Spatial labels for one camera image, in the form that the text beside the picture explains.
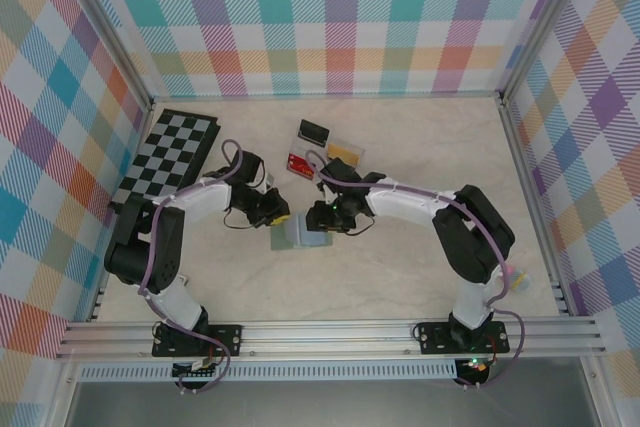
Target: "marble floor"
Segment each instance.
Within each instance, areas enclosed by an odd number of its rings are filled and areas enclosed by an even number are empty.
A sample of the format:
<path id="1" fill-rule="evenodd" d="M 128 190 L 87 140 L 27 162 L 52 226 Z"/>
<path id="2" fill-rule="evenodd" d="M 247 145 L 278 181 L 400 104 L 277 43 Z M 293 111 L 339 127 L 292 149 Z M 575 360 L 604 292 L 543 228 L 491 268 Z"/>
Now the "marble floor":
<path id="1" fill-rule="evenodd" d="M 306 212 L 320 199 L 310 181 L 285 168 L 302 118 L 364 148 L 358 168 L 363 175 L 383 172 L 435 190 L 477 185 L 515 232 L 508 263 L 533 280 L 527 292 L 510 292 L 496 305 L 524 316 L 557 315 L 493 99 L 249 100 L 160 107 L 217 116 L 221 131 L 204 169 L 221 167 L 220 143 L 236 139 L 265 160 L 292 212 Z M 335 235 L 330 247 L 272 252 L 268 229 L 230 230 L 222 217 L 211 215 L 185 232 L 180 267 L 210 319 L 435 318 L 448 315 L 455 302 L 458 277 L 433 229 L 379 218 L 359 237 Z M 240 213 L 229 217 L 230 223 L 245 221 Z M 154 320 L 154 314 L 135 288 L 111 277 L 98 320 Z"/>

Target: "checkerboard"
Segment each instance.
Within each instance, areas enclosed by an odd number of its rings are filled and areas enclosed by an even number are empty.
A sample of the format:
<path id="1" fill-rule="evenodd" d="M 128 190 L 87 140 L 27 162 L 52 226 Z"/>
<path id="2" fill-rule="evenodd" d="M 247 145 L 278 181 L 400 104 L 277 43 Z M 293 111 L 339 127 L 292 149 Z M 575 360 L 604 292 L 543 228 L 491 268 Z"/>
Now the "checkerboard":
<path id="1" fill-rule="evenodd" d="M 148 199 L 193 184 L 220 131 L 217 118 L 165 110 L 111 200 L 116 212 L 132 192 Z"/>

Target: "black mounting plate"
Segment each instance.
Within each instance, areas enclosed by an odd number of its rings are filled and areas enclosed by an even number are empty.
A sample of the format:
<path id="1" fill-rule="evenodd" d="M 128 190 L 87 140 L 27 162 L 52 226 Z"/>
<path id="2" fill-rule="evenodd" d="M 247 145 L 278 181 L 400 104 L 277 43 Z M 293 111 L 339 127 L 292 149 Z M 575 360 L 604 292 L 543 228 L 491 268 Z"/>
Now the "black mounting plate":
<path id="1" fill-rule="evenodd" d="M 509 352 L 509 339 L 503 322 L 491 321 L 487 324 L 482 338 L 470 350 L 463 350 L 451 338 L 449 322 L 420 322 L 413 328 L 413 337 L 420 343 L 420 353 L 428 354 L 496 354 Z"/>
<path id="2" fill-rule="evenodd" d="M 206 342 L 197 351 L 194 351 L 193 343 L 189 343 L 190 345 L 181 345 L 183 342 L 175 341 L 176 335 L 186 336 L 186 334 L 180 332 L 176 333 L 175 330 L 169 329 L 165 324 L 160 324 L 155 330 L 155 341 L 151 349 L 151 355 L 153 357 L 209 357 L 209 349 L 212 347 L 209 342 Z M 240 355 L 242 325 L 209 324 L 205 335 L 223 343 L 227 349 L 229 349 L 231 357 Z M 214 357 L 220 357 L 222 355 L 222 349 L 220 347 L 214 347 L 213 355 Z"/>

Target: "metal rail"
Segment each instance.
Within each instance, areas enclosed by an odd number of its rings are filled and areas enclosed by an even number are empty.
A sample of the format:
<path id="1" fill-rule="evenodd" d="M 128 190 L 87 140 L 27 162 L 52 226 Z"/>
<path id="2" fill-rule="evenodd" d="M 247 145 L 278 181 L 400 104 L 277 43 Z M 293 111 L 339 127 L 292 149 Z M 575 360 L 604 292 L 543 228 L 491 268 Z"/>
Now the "metal rail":
<path id="1" fill-rule="evenodd" d="M 520 329 L 505 322 L 512 355 Z M 240 356 L 234 362 L 462 359 L 468 354 L 423 356 L 411 329 L 422 320 L 245 322 Z M 164 361 L 151 357 L 151 322 L 72 323 L 62 340 L 58 360 L 71 362 Z M 605 353 L 595 321 L 590 317 L 525 319 L 523 357 L 583 357 Z"/>

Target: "black and white checkered mat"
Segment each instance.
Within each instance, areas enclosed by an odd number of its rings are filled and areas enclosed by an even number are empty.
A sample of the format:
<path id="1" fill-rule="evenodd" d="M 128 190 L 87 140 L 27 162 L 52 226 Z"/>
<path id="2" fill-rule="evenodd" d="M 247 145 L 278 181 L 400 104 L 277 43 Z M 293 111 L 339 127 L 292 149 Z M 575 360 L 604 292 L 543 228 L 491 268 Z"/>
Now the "black and white checkered mat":
<path id="1" fill-rule="evenodd" d="M 216 117 L 165 110 L 111 199 L 116 212 L 131 192 L 148 199 L 169 195 L 198 180 L 220 131 Z"/>

